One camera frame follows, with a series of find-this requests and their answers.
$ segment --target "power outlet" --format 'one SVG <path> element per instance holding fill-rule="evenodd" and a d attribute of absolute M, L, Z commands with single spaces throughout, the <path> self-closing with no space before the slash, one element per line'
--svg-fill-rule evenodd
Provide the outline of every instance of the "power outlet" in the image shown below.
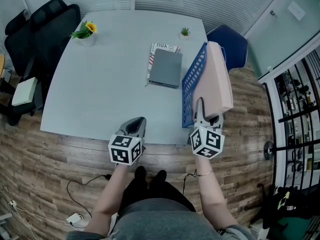
<path fill-rule="evenodd" d="M 72 214 L 69 218 L 66 219 L 66 221 L 70 224 L 77 224 L 78 222 L 80 222 L 82 219 L 81 219 L 81 216 L 79 215 L 79 213 L 74 213 Z"/>

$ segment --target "navy blue chair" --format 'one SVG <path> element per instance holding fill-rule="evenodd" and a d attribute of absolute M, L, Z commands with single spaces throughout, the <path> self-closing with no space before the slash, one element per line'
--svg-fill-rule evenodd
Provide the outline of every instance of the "navy blue chair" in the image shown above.
<path fill-rule="evenodd" d="M 206 34 L 208 41 L 216 42 L 225 51 L 226 69 L 243 68 L 248 58 L 247 40 L 226 25 L 220 25 Z"/>

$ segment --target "yellow flower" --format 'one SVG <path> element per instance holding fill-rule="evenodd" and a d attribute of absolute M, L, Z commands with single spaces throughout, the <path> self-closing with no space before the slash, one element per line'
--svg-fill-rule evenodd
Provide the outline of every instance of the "yellow flower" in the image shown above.
<path fill-rule="evenodd" d="M 93 24 L 92 22 L 87 22 L 85 26 L 93 33 L 97 32 L 97 26 Z"/>

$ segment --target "potted plant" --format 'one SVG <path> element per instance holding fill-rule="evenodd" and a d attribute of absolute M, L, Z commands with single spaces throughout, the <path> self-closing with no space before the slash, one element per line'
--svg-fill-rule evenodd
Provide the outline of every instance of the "potted plant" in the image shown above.
<path fill-rule="evenodd" d="M 93 33 L 97 32 L 97 26 L 93 22 L 82 22 L 80 29 L 71 34 L 71 39 L 78 38 L 84 47 L 91 47 L 95 43 Z"/>
<path fill-rule="evenodd" d="M 189 39 L 190 31 L 189 28 L 183 27 L 180 32 L 180 39 Z"/>

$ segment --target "gray notebook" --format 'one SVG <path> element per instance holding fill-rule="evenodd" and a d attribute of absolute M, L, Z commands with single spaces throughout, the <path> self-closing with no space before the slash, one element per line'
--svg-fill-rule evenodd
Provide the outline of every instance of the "gray notebook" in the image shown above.
<path fill-rule="evenodd" d="M 178 88 L 181 77 L 182 54 L 156 49 L 149 81 L 153 84 Z"/>

